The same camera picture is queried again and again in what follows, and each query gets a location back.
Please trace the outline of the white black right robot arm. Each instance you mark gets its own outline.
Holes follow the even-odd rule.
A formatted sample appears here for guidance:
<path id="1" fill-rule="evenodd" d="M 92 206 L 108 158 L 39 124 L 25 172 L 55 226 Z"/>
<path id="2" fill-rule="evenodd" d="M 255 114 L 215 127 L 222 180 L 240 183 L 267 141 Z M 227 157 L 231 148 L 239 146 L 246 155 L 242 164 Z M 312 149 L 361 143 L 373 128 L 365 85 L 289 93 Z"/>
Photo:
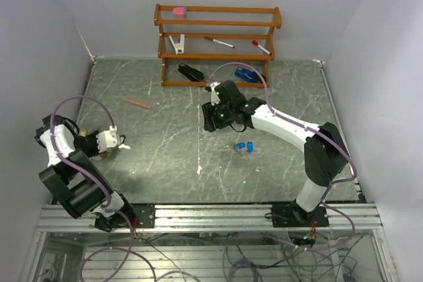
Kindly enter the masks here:
<path id="1" fill-rule="evenodd" d="M 330 122 L 318 125 L 289 116 L 273 108 L 267 98 L 246 99 L 233 81 L 213 82 L 206 90 L 211 94 L 202 105 L 206 131 L 239 124 L 270 133 L 303 153 L 306 180 L 301 191 L 287 207 L 272 208 L 269 216 L 285 224 L 308 225 L 348 163 L 338 128 Z"/>

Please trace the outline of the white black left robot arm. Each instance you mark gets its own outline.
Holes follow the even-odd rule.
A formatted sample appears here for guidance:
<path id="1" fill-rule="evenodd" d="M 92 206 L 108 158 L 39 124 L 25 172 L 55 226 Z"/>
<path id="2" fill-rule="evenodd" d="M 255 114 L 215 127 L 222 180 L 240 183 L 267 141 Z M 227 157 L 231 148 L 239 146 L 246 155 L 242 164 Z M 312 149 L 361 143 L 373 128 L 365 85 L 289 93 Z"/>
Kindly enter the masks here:
<path id="1" fill-rule="evenodd" d="M 138 217 L 123 194 L 113 190 L 92 158 L 122 145 L 117 127 L 83 135 L 69 118 L 49 115 L 36 130 L 36 142 L 47 150 L 47 167 L 39 173 L 43 185 L 74 219 L 95 215 L 96 229 L 136 226 Z"/>

